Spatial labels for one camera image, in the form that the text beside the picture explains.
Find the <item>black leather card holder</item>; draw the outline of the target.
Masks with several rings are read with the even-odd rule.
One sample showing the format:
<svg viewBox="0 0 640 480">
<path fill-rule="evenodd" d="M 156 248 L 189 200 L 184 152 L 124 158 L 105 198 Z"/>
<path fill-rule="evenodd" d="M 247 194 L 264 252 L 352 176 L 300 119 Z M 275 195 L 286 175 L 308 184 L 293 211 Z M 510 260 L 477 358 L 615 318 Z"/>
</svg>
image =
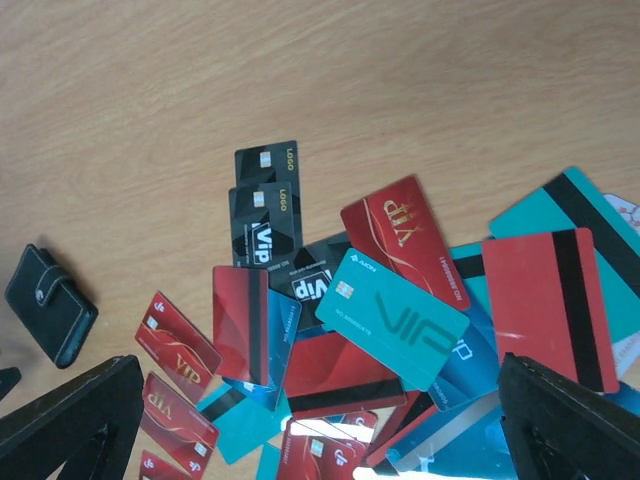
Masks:
<svg viewBox="0 0 640 480">
<path fill-rule="evenodd" d="M 59 369 L 74 363 L 97 316 L 97 307 L 44 248 L 28 244 L 5 299 Z"/>
</svg>

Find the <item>red VIP card gold text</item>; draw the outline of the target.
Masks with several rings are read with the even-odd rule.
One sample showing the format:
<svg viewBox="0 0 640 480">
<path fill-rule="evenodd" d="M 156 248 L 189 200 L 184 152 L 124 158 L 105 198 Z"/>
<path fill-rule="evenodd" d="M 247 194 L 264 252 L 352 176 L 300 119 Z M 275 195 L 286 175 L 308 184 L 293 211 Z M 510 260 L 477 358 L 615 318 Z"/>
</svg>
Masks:
<svg viewBox="0 0 640 480">
<path fill-rule="evenodd" d="M 351 245 L 376 262 L 465 311 L 471 301 L 418 178 L 409 175 L 340 212 Z"/>
</svg>

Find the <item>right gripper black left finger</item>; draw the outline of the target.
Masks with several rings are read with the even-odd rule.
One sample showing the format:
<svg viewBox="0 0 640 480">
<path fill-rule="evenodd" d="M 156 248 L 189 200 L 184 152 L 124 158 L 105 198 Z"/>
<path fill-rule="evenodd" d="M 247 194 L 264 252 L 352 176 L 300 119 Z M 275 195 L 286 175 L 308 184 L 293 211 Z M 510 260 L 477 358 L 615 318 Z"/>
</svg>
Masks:
<svg viewBox="0 0 640 480">
<path fill-rule="evenodd" d="M 144 403 L 134 355 L 115 356 L 1 418 L 1 477 L 122 479 Z"/>
</svg>

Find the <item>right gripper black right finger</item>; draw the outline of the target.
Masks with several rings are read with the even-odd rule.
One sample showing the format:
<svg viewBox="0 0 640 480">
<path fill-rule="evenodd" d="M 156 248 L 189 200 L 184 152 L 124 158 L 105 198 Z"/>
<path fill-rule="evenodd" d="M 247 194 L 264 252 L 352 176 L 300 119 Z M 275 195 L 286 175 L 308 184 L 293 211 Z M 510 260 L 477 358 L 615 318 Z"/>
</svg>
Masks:
<svg viewBox="0 0 640 480">
<path fill-rule="evenodd" d="M 520 479 L 637 479 L 639 416 L 525 356 L 499 377 L 502 429 Z"/>
</svg>

